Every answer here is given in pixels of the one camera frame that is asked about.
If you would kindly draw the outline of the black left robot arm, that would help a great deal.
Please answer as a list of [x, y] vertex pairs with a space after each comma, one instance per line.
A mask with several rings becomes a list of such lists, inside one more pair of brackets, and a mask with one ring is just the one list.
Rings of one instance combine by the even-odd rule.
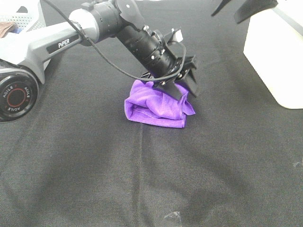
[[63, 23], [1, 38], [1, 122], [15, 121], [33, 108], [45, 81], [45, 62], [77, 44], [95, 46], [109, 37], [116, 37], [146, 68], [140, 81], [153, 82], [155, 90], [176, 100], [182, 97], [181, 87], [197, 96], [195, 58], [178, 57], [169, 48], [182, 43], [180, 30], [166, 40], [145, 24], [133, 0], [98, 0], [83, 3]]

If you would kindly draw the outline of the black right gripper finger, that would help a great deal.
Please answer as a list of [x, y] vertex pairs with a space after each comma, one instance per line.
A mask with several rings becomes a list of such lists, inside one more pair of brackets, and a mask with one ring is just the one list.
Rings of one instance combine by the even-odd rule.
[[249, 17], [277, 5], [277, 0], [246, 0], [235, 12], [234, 20], [236, 23], [241, 23]]
[[222, 0], [211, 16], [214, 17], [217, 15], [230, 1], [231, 0]]

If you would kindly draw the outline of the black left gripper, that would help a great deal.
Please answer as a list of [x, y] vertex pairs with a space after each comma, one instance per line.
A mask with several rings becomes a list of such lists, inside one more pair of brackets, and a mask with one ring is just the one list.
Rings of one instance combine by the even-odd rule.
[[198, 96], [198, 83], [195, 77], [197, 70], [197, 57], [183, 56], [178, 58], [176, 69], [173, 69], [168, 75], [155, 78], [150, 72], [142, 74], [142, 82], [153, 82], [157, 86], [157, 90], [170, 97], [180, 100], [183, 96], [181, 91], [175, 84], [181, 85], [194, 97]]

